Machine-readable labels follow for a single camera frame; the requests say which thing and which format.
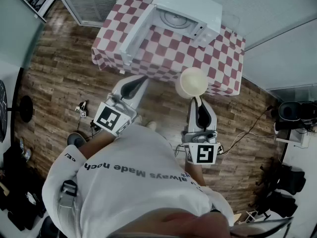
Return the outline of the white desk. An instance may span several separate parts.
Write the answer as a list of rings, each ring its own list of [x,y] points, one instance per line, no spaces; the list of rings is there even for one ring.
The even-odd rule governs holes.
[[[275,140],[278,142],[287,143],[289,146],[307,149],[310,144],[310,139],[313,136],[316,136],[316,133],[299,128],[288,130],[286,139],[283,139],[281,136],[277,136]]]

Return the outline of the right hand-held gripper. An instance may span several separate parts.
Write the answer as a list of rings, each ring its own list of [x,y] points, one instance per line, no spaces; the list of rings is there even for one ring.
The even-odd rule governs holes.
[[[198,107],[193,98],[190,102],[188,115],[188,132],[182,135],[182,146],[186,160],[190,164],[214,164],[218,154],[217,117],[208,102],[202,100]]]

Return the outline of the black bag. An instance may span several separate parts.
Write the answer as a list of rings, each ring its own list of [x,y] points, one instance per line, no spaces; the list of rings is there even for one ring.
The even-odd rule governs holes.
[[[3,154],[0,183],[9,191],[0,197],[0,209],[8,211],[9,220],[20,230],[31,230],[37,217],[46,212],[42,200],[44,178],[36,168],[27,164],[22,149],[12,144]]]

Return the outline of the person's left forearm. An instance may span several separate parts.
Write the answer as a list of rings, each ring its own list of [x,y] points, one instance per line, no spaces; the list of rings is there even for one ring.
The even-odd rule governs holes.
[[[116,136],[103,130],[94,136],[90,141],[79,147],[79,151],[86,159],[89,159],[100,150],[111,144],[115,139]]]

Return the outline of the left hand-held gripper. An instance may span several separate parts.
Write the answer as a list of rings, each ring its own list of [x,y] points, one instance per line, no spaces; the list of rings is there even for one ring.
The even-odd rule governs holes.
[[[132,75],[118,81],[107,100],[100,103],[94,124],[119,136],[137,116],[133,108],[138,107],[148,83],[149,78],[145,75]]]

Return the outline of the black office chair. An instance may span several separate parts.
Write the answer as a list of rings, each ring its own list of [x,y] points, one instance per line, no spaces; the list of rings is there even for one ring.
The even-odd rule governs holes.
[[[254,207],[258,215],[264,215],[266,219],[269,218],[267,211],[272,211],[282,218],[292,217],[298,208],[293,196],[304,188],[305,172],[284,164],[275,167],[273,163],[268,171],[262,166],[260,169],[264,172],[264,177],[256,182],[256,186],[262,185],[263,188],[259,193],[253,192],[257,200],[249,207]]]

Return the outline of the white printed t-shirt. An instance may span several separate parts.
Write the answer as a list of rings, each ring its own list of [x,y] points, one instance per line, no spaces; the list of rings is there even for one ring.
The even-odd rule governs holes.
[[[231,238],[228,202],[184,168],[164,137],[132,124],[89,159],[68,145],[42,198],[68,238]]]

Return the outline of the white mug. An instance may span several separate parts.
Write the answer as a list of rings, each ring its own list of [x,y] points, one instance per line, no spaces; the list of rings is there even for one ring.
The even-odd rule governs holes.
[[[203,95],[209,85],[206,74],[197,67],[185,69],[175,83],[175,90],[184,99],[195,98],[198,107],[202,105],[201,95]]]

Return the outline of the small tagged floor device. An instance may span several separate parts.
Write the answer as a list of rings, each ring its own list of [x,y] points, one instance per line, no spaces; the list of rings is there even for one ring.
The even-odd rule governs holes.
[[[81,102],[76,108],[75,111],[80,114],[80,117],[86,117],[87,116],[87,101]]]

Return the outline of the person's right forearm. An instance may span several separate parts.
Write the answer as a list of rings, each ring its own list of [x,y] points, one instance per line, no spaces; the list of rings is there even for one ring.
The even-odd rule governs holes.
[[[200,186],[206,186],[206,182],[203,176],[203,168],[201,165],[194,165],[185,161],[185,172],[188,173],[193,180]]]

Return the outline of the red white checkered tablecloth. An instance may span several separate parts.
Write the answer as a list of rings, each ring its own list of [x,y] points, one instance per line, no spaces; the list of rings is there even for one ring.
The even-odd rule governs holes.
[[[131,64],[124,64],[120,46],[151,1],[116,1],[92,45],[92,62],[100,70],[112,67],[165,82],[175,82],[183,70],[197,67],[209,78],[207,94],[238,95],[246,41],[225,26],[205,48],[195,48],[190,38],[151,26]]]

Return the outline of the person's eyeglasses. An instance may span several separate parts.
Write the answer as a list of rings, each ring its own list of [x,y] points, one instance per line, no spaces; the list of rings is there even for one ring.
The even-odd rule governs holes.
[[[250,222],[232,226],[230,234],[233,238],[286,238],[293,217]]]

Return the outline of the black round stand base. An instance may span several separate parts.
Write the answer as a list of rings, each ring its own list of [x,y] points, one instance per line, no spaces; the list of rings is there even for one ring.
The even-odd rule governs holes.
[[[33,116],[33,102],[32,99],[25,95],[21,98],[20,105],[19,105],[19,112],[21,119],[28,123]]]

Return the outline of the white microwave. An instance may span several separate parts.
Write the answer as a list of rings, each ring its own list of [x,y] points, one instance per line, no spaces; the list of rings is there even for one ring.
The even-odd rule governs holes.
[[[159,10],[166,10],[196,21],[190,29],[174,29],[165,25],[159,16]],[[170,30],[188,37],[190,44],[206,47],[219,34],[222,20],[222,5],[212,0],[153,0],[142,12],[126,36],[120,52],[125,65],[130,65],[151,26]]]

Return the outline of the glass turntable plate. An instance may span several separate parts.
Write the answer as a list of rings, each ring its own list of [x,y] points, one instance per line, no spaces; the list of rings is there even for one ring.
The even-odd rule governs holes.
[[[159,10],[159,16],[165,25],[174,29],[195,28],[198,24],[196,21],[166,10]]]

